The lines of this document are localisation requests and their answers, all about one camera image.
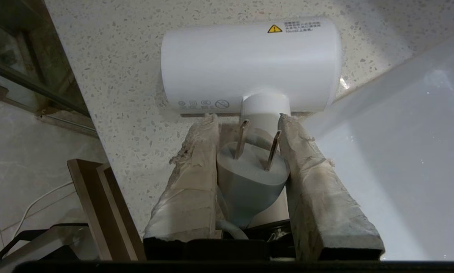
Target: white bathtub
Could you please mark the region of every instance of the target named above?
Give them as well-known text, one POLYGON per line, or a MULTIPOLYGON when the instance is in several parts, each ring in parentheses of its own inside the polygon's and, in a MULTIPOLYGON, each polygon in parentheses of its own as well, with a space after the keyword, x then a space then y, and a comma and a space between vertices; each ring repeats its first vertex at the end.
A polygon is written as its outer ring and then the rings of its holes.
POLYGON ((454 260, 454 37, 303 122, 386 247, 454 260))

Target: yellow warning triangle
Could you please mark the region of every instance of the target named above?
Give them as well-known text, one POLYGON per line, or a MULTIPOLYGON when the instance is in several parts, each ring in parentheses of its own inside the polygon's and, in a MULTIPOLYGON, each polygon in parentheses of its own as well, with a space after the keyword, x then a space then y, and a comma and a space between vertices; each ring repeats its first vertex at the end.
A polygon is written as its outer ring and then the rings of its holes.
POLYGON ((272 25, 270 27, 270 29, 267 31, 267 33, 276 33, 276 32, 282 32, 282 30, 276 25, 272 25))

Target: warning label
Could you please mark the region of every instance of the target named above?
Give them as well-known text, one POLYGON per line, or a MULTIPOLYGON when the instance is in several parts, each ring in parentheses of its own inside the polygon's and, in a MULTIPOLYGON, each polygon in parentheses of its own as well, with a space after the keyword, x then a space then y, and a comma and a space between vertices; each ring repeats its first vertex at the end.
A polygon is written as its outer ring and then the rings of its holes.
POLYGON ((282 30, 276 25, 272 25, 270 27, 270 29, 267 31, 267 33, 276 33, 276 32, 282 32, 282 30))
POLYGON ((320 26, 321 23, 318 21, 292 21, 284 23, 284 27, 286 28, 287 33, 313 31, 314 28, 319 28, 320 26))

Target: speckled stone surface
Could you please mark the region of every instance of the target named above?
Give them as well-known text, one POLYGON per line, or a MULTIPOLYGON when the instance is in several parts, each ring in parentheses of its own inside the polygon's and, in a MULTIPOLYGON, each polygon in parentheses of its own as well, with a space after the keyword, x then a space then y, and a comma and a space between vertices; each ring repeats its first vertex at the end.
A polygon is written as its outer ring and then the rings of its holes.
POLYGON ((454 34, 454 0, 45 2, 140 234, 196 121, 168 110, 159 58, 168 30, 326 16, 343 43, 338 98, 454 34))

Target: metal prong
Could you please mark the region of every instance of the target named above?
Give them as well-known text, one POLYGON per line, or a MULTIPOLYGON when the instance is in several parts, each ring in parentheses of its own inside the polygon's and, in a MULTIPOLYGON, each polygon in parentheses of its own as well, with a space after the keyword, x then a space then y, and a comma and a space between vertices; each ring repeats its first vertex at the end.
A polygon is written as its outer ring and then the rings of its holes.
POLYGON ((244 153, 245 138, 247 137, 248 128, 249 120, 246 119, 239 128, 239 141, 237 142, 237 148, 235 149, 235 159, 239 159, 242 153, 244 153))
POLYGON ((265 167, 265 171, 269 171, 272 166, 272 159, 274 158, 274 154, 277 152, 277 145, 279 145, 279 138, 281 137, 281 130, 277 131, 276 135, 274 136, 274 140, 272 141, 272 147, 270 147, 269 158, 267 159, 267 166, 265 167))

